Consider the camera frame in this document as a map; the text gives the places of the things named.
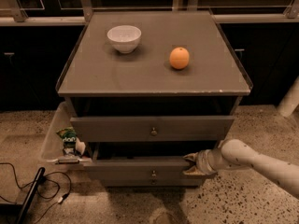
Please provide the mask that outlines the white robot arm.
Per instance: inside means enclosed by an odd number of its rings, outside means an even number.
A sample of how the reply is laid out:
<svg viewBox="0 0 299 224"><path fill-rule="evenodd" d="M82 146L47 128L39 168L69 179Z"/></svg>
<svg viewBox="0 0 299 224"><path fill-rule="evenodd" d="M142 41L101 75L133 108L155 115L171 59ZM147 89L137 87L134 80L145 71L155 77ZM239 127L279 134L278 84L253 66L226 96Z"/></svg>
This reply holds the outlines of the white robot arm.
<svg viewBox="0 0 299 224"><path fill-rule="evenodd" d="M225 140L213 149L187 154L184 160L191 163L185 175L250 168L299 199L299 166L259 153L241 140Z"/></svg>

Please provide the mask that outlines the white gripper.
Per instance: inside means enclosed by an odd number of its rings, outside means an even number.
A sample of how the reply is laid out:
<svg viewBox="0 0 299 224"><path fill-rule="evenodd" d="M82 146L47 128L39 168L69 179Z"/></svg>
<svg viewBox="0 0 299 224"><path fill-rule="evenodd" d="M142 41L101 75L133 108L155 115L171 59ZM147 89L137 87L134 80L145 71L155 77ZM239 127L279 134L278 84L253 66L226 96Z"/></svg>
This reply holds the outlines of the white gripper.
<svg viewBox="0 0 299 224"><path fill-rule="evenodd" d="M208 150L202 150L196 153L190 153L183 157L186 161L195 162L195 166L192 166L188 170L184 170L185 175L213 175L216 171L211 167L208 161Z"/></svg>

